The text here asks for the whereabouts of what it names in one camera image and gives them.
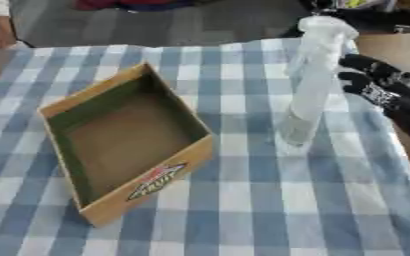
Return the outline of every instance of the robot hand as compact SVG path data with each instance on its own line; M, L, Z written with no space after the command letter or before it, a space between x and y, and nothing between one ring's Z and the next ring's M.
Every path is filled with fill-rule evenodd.
M346 55L340 65L355 69L339 73L341 80L351 83L344 91L381 107L385 116L410 135L410 73L357 54Z

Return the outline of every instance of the spray bottle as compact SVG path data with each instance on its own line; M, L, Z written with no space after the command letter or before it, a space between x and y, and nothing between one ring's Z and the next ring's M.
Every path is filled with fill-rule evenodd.
M344 21L327 16L301 19L298 26L305 33L287 70L297 90L275 134L277 148L286 154L308 151L330 89L338 85L343 46L359 35Z

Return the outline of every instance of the floor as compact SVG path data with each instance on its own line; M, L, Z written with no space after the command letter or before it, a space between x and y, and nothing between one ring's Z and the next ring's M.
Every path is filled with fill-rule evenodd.
M165 12L77 11L74 0L11 0L19 37L44 46L216 45L278 36L307 14L295 0L220 0Z

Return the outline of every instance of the cardboard box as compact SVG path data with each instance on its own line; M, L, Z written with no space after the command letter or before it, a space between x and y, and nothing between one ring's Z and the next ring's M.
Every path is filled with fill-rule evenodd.
M76 207L94 226L119 217L211 156L210 130L148 64L40 113Z

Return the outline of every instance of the tablecloth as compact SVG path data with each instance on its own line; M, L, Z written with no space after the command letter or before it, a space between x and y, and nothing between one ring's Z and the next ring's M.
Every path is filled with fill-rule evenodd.
M336 87L309 153L277 152L297 46L18 52L0 76L0 255L410 255L410 164L377 109ZM70 200L36 109L141 60L215 133L215 155L94 228Z

